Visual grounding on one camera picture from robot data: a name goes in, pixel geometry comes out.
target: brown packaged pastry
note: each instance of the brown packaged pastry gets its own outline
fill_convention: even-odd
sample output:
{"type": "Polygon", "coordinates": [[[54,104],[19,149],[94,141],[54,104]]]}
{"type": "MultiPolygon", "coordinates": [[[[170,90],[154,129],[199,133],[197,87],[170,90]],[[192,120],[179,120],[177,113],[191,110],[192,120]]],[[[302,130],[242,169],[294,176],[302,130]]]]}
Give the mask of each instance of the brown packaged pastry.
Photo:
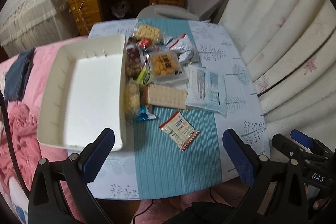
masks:
{"type": "Polygon", "coordinates": [[[187,94],[187,90],[150,84],[143,92],[141,104],[186,109],[187,94]]]}
{"type": "Polygon", "coordinates": [[[143,69],[141,54],[137,48],[127,49],[126,75],[128,77],[137,77],[143,69]]]}

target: nutrition label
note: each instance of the nutrition label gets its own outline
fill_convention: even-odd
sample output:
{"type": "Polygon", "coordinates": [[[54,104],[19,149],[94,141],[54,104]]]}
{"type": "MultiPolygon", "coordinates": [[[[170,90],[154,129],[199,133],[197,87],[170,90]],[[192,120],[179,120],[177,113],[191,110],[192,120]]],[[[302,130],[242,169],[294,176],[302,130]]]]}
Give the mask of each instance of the nutrition label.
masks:
{"type": "Polygon", "coordinates": [[[197,71],[197,99],[205,101],[205,72],[197,71]]]}

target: snack package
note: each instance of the snack package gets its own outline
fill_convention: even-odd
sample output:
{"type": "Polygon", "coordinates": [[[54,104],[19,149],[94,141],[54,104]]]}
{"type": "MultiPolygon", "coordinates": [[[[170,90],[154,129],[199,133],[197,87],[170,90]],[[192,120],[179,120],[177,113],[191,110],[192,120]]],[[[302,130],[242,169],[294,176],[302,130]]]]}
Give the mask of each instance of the snack package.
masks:
{"type": "Polygon", "coordinates": [[[163,34],[163,43],[164,45],[167,45],[168,43],[172,42],[174,40],[174,37],[171,35],[163,34]]]}
{"type": "Polygon", "coordinates": [[[156,119],[156,116],[151,113],[152,106],[140,105],[140,115],[135,118],[136,121],[148,121],[156,119]]]}
{"type": "Polygon", "coordinates": [[[131,47],[127,49],[127,60],[125,64],[126,75],[129,78],[137,77],[144,67],[144,56],[142,51],[131,47]]]}
{"type": "Polygon", "coordinates": [[[226,115],[226,88],[224,75],[188,66],[189,91],[185,104],[217,111],[226,115]]]}
{"type": "Polygon", "coordinates": [[[163,85],[148,85],[141,97],[141,103],[170,108],[186,109],[187,90],[178,90],[163,85]]]}
{"type": "Polygon", "coordinates": [[[175,51],[179,54],[178,60],[180,64],[186,64],[188,62],[194,63],[199,62],[200,60],[200,56],[194,43],[185,33],[167,44],[167,49],[175,51]]]}
{"type": "Polygon", "coordinates": [[[152,73],[146,67],[142,69],[136,81],[139,83],[140,89],[143,90],[146,85],[152,82],[152,73]]]}
{"type": "Polygon", "coordinates": [[[167,133],[182,151],[184,151],[199,134],[199,131],[195,130],[179,111],[176,111],[168,121],[160,125],[159,128],[167,133]]]}
{"type": "Polygon", "coordinates": [[[154,74],[157,84],[188,79],[174,51],[151,52],[148,56],[151,72],[154,74]]]}
{"type": "Polygon", "coordinates": [[[162,40],[162,32],[156,27],[147,24],[137,24],[134,28],[132,36],[137,40],[143,38],[150,39],[154,44],[160,43],[162,40]]]}
{"type": "Polygon", "coordinates": [[[159,46],[154,44],[152,40],[148,38],[143,38],[139,42],[137,42],[136,46],[145,52],[152,52],[152,51],[158,51],[159,46]]]}
{"type": "Polygon", "coordinates": [[[135,119],[140,115],[140,89],[139,84],[132,78],[126,84],[125,90],[125,115],[135,119]]]}

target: cracker package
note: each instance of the cracker package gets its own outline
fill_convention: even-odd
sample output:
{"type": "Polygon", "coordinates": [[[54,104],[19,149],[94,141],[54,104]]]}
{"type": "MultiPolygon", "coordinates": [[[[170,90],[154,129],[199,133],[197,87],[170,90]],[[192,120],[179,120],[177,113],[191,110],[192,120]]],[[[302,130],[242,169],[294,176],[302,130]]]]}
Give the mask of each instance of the cracker package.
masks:
{"type": "Polygon", "coordinates": [[[178,109],[186,109],[187,90],[178,90],[163,85],[147,86],[142,94],[141,103],[178,109]]]}
{"type": "Polygon", "coordinates": [[[160,125],[159,128],[167,133],[182,151],[184,151],[200,133],[191,126],[179,111],[176,111],[168,121],[160,125]]]}
{"type": "Polygon", "coordinates": [[[137,40],[150,39],[154,44],[162,40],[162,32],[159,28],[147,24],[137,24],[132,33],[137,40]]]}
{"type": "Polygon", "coordinates": [[[163,85],[188,79],[174,51],[151,52],[148,56],[155,83],[163,85]]]}

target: barcode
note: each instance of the barcode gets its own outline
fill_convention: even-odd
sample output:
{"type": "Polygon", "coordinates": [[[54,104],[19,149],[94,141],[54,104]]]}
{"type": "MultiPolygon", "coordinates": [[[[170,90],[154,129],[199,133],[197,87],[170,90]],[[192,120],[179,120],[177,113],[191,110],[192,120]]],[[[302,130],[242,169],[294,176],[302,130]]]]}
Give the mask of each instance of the barcode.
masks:
{"type": "Polygon", "coordinates": [[[179,127],[181,124],[183,124],[183,120],[182,120],[182,119],[179,119],[179,120],[175,123],[175,126],[176,126],[176,127],[179,127]]]}
{"type": "Polygon", "coordinates": [[[219,92],[210,91],[210,102],[215,105],[220,105],[219,92]]]}

